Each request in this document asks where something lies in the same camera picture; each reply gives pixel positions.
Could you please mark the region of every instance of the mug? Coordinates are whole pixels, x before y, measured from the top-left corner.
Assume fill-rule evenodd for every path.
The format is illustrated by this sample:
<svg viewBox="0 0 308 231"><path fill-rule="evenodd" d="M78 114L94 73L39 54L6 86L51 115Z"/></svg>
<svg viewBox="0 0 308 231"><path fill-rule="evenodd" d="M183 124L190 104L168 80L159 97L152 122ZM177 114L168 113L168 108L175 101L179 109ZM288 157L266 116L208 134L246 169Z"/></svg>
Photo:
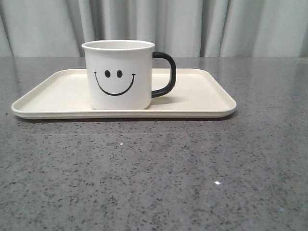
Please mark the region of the mug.
<svg viewBox="0 0 308 231"><path fill-rule="evenodd" d="M176 82L176 65L168 54L153 52L155 44L137 40L85 42L90 102L94 109L144 109L152 98L169 93ZM168 84L152 91L153 58L168 60Z"/></svg>

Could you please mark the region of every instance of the eye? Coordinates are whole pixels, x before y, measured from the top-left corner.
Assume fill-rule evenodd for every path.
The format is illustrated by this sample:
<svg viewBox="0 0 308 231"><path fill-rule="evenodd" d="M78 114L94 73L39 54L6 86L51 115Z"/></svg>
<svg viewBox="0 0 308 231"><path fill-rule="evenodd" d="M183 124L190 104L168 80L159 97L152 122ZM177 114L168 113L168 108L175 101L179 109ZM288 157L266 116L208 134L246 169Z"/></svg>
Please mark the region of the eye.
<svg viewBox="0 0 308 231"><path fill-rule="evenodd" d="M110 77L110 71L106 70L105 75L106 75L107 78L109 78Z"/></svg>
<svg viewBox="0 0 308 231"><path fill-rule="evenodd" d="M122 72L122 71L120 71L120 70L118 70L118 71L117 71L117 73L116 73L116 75L118 76L118 78L121 78L121 77L122 77L122 75L123 75L123 72Z"/></svg>

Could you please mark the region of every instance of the rectangular tray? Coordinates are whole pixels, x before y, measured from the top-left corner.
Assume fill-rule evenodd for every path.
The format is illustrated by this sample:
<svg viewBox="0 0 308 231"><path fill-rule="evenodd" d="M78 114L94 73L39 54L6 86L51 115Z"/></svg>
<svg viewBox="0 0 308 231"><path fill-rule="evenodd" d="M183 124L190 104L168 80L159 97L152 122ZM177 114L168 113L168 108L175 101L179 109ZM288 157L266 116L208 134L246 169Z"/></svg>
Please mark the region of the rectangular tray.
<svg viewBox="0 0 308 231"><path fill-rule="evenodd" d="M169 69L153 69L152 88L165 86L169 75ZM63 70L15 101L12 111L25 119L220 118L236 108L234 99L200 69L177 69L174 89L143 110L95 110L89 99L86 69Z"/></svg>

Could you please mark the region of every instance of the black handle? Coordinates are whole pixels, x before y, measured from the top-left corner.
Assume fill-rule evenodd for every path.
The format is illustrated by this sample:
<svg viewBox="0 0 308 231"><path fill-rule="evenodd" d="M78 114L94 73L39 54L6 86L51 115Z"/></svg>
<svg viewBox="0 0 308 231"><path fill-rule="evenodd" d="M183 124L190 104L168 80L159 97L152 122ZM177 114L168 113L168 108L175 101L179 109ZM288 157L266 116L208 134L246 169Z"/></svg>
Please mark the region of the black handle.
<svg viewBox="0 0 308 231"><path fill-rule="evenodd" d="M170 63L170 80L169 83L167 84L167 86L165 86L162 89L159 90L153 90L152 91L152 98L158 97L158 96L162 96L162 95L166 95L167 93L169 93L174 85L175 85L175 81L177 79L177 67L175 66L175 62L172 59L172 57L166 53L162 53L162 52L153 52L153 58L162 58L162 59L166 59L169 63Z"/></svg>

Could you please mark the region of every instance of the curtain fold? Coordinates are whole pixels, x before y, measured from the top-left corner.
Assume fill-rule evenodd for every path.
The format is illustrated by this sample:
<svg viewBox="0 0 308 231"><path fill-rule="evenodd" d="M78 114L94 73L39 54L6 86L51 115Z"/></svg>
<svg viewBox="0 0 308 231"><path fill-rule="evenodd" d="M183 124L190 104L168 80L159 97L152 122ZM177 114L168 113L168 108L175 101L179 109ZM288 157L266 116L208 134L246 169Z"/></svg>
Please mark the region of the curtain fold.
<svg viewBox="0 0 308 231"><path fill-rule="evenodd" d="M0 56L80 57L101 39L173 57L307 57L308 1L0 0Z"/></svg>

